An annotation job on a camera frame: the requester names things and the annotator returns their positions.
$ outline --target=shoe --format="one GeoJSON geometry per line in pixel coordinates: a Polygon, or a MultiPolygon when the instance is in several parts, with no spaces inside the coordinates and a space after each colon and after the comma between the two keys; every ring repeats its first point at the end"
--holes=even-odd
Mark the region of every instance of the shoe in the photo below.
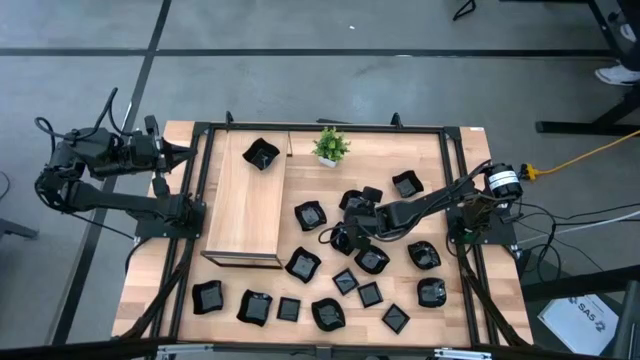
{"type": "Polygon", "coordinates": [[[622,34],[625,39],[631,42],[636,42],[636,34],[633,33],[633,29],[631,29],[629,24],[620,26],[620,34],[622,34]]]}
{"type": "Polygon", "coordinates": [[[632,86],[640,81],[640,71],[631,71],[618,65],[596,70],[596,77],[609,85],[632,86]]]}

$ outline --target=wooden tabletop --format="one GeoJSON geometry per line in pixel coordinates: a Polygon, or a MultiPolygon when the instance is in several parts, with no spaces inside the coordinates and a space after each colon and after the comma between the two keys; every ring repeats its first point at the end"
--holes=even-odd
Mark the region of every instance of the wooden tabletop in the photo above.
{"type": "MultiPolygon", "coordinates": [[[[165,128],[167,141],[187,144],[191,137],[193,122],[171,121],[165,128]]],[[[487,139],[482,128],[461,128],[465,158],[469,169],[489,159],[487,139]]],[[[189,274],[186,299],[180,324],[179,339],[183,341],[242,342],[242,343],[297,343],[372,346],[468,346],[468,327],[464,311],[460,275],[457,260],[445,249],[446,220],[443,213],[424,218],[404,239],[394,243],[375,245],[383,249],[391,262],[379,275],[369,275],[354,262],[354,251],[347,257],[329,245],[319,244],[318,232],[333,226],[342,218],[338,208],[342,194],[351,189],[361,190],[372,186],[384,191],[382,203],[399,200],[391,177],[406,170],[415,170],[424,185],[419,197],[444,187],[444,175],[438,137],[430,134],[382,134],[346,133],[351,141],[351,152],[337,168],[321,165],[311,154],[312,140],[319,136],[314,132],[291,132],[293,157],[287,159],[284,193],[279,226],[278,258],[283,264],[289,261],[298,246],[322,259],[315,276],[308,284],[289,275],[284,270],[221,268],[200,255],[206,246],[207,234],[196,242],[189,274]],[[327,215],[327,225],[310,232],[300,231],[293,208],[306,201],[317,200],[327,215]],[[406,246],[415,241],[426,240],[435,246],[442,266],[423,271],[410,260],[406,246]],[[360,284],[376,281],[384,301],[364,309],[357,291],[340,295],[332,277],[349,268],[360,284]],[[425,277],[439,277],[446,282],[447,302],[437,309],[418,305],[416,286],[425,277]],[[223,283],[224,308],[205,315],[193,314],[191,287],[210,280],[223,283]],[[264,292],[273,297],[269,318],[264,327],[240,322],[236,314],[245,290],[264,292]],[[276,319],[281,296],[301,300],[297,323],[276,319]],[[311,315],[311,303],[325,297],[336,299],[342,306],[347,326],[326,333],[318,329],[311,315]],[[392,305],[398,305],[411,320],[399,335],[389,329],[381,318],[392,305]]],[[[211,209],[215,202],[218,178],[225,152],[225,131],[216,131],[214,147],[209,164],[209,174],[204,200],[208,204],[204,229],[209,229],[211,209]]],[[[204,138],[199,142],[199,155],[195,169],[201,163],[204,138]]],[[[455,151],[449,144],[452,168],[455,169],[455,151]]],[[[172,193],[180,189],[184,167],[176,168],[168,176],[172,193]]],[[[194,170],[191,187],[195,188],[198,171],[194,170]]],[[[125,280],[122,297],[116,314],[113,334],[128,330],[142,314],[158,291],[168,239],[152,239],[132,257],[125,280]]],[[[507,321],[518,334],[531,342],[531,332],[520,290],[520,283],[511,256],[500,246],[482,247],[489,278],[491,296],[507,321]]],[[[161,334],[167,334],[174,295],[167,301],[161,334]]],[[[476,299],[476,315],[481,339],[486,341],[486,329],[482,308],[476,299]]]]}

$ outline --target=potted plant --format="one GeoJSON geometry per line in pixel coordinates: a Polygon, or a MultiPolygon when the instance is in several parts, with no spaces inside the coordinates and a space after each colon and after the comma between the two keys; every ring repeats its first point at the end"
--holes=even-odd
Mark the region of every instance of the potted plant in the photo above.
{"type": "Polygon", "coordinates": [[[334,168],[338,161],[342,160],[351,142],[344,140],[344,134],[336,134],[336,128],[324,128],[320,133],[320,140],[313,140],[316,149],[313,153],[318,155],[318,160],[328,167],[334,168]]]}

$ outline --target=yellow cable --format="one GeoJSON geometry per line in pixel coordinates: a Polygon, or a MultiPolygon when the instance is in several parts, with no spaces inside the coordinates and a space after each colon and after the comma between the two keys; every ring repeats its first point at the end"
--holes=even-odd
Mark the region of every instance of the yellow cable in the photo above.
{"type": "Polygon", "coordinates": [[[640,130],[635,131],[635,132],[633,132],[633,133],[631,133],[631,134],[629,134],[627,136],[621,137],[620,139],[618,139],[618,140],[616,140],[614,142],[611,142],[611,143],[609,143],[607,145],[601,146],[601,147],[599,147],[599,148],[597,148],[595,150],[591,150],[586,154],[582,154],[582,155],[578,156],[577,158],[575,158],[573,160],[569,160],[569,161],[565,162],[564,164],[560,164],[560,165],[554,167],[553,169],[538,170],[538,169],[534,168],[533,165],[526,164],[526,172],[527,172],[526,175],[528,175],[529,180],[535,180],[536,176],[553,174],[554,172],[562,170],[562,169],[566,168],[567,166],[569,166],[571,164],[575,164],[576,162],[578,162],[578,161],[580,161],[580,160],[582,160],[584,158],[587,158],[587,157],[589,157],[589,156],[591,156],[591,155],[593,155],[593,154],[595,154],[597,152],[600,152],[602,150],[608,149],[608,148],[610,148],[612,146],[618,145],[621,142],[623,142],[625,140],[628,140],[628,139],[631,139],[632,137],[634,137],[636,135],[639,135],[639,134],[640,134],[640,130]]]}

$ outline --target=small black bowl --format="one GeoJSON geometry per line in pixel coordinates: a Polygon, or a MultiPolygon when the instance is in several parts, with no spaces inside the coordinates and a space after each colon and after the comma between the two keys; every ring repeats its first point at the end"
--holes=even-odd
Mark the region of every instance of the small black bowl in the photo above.
{"type": "Polygon", "coordinates": [[[273,299],[268,294],[247,290],[242,295],[240,311],[236,318],[242,322],[264,326],[269,317],[269,307],[273,299]]]}
{"type": "Polygon", "coordinates": [[[371,202],[379,203],[382,201],[382,190],[365,186],[364,189],[362,189],[362,198],[371,202]]]}
{"type": "Polygon", "coordinates": [[[221,310],[224,305],[220,280],[193,285],[191,296],[193,297],[193,313],[196,315],[221,310]]]}
{"type": "Polygon", "coordinates": [[[409,257],[413,263],[422,270],[433,269],[436,266],[440,266],[440,255],[427,241],[418,241],[407,246],[409,250],[409,257]]]}
{"type": "Polygon", "coordinates": [[[271,165],[278,154],[280,150],[277,147],[259,138],[251,144],[249,150],[242,154],[242,157],[262,171],[271,165]]]}
{"type": "Polygon", "coordinates": [[[447,291],[444,280],[426,278],[418,282],[418,304],[423,307],[436,308],[447,302],[447,291]]]}
{"type": "Polygon", "coordinates": [[[385,266],[391,261],[389,256],[382,249],[369,245],[365,250],[360,250],[355,258],[356,264],[369,274],[380,274],[385,266]]]}
{"type": "Polygon", "coordinates": [[[298,322],[298,313],[300,312],[300,300],[287,297],[280,298],[278,306],[278,316],[280,320],[298,322]]]}
{"type": "Polygon", "coordinates": [[[365,308],[375,304],[380,304],[383,301],[382,294],[380,293],[378,284],[375,281],[368,283],[367,285],[360,286],[358,288],[358,294],[360,294],[362,306],[365,308]]]}
{"type": "Polygon", "coordinates": [[[342,295],[346,295],[349,291],[355,289],[356,287],[358,287],[358,285],[360,285],[356,277],[353,276],[353,273],[349,269],[346,269],[338,275],[334,276],[333,282],[336,284],[338,290],[340,291],[340,294],[342,295]]]}
{"type": "Polygon", "coordinates": [[[297,277],[306,284],[313,278],[320,264],[322,264],[322,260],[320,260],[319,257],[300,246],[291,255],[291,259],[287,263],[287,266],[285,266],[285,269],[289,274],[297,277]]]}
{"type": "Polygon", "coordinates": [[[392,177],[391,180],[400,193],[400,196],[403,198],[407,198],[424,191],[424,186],[422,186],[420,179],[418,179],[416,172],[413,170],[405,171],[400,175],[392,177]]]}
{"type": "Polygon", "coordinates": [[[361,198],[362,191],[348,190],[342,195],[340,200],[340,209],[345,210],[348,207],[358,207],[364,200],[361,198]]]}
{"type": "MultiPolygon", "coordinates": [[[[342,221],[339,221],[334,227],[338,227],[344,225],[342,221]]],[[[334,239],[331,241],[331,247],[340,251],[341,253],[349,256],[353,252],[353,245],[349,241],[349,237],[347,236],[346,228],[333,229],[331,231],[330,239],[334,239]]]]}
{"type": "Polygon", "coordinates": [[[307,201],[293,208],[293,211],[296,214],[296,219],[298,219],[302,231],[311,231],[327,223],[327,216],[317,201],[307,201]]]}
{"type": "Polygon", "coordinates": [[[322,299],[311,304],[313,320],[322,331],[333,331],[347,325],[340,304],[331,298],[322,299]]]}
{"type": "Polygon", "coordinates": [[[402,331],[410,319],[409,315],[402,311],[402,309],[400,309],[396,304],[391,305],[389,310],[387,310],[386,314],[382,317],[382,321],[396,334],[400,334],[400,331],[402,331]]]}

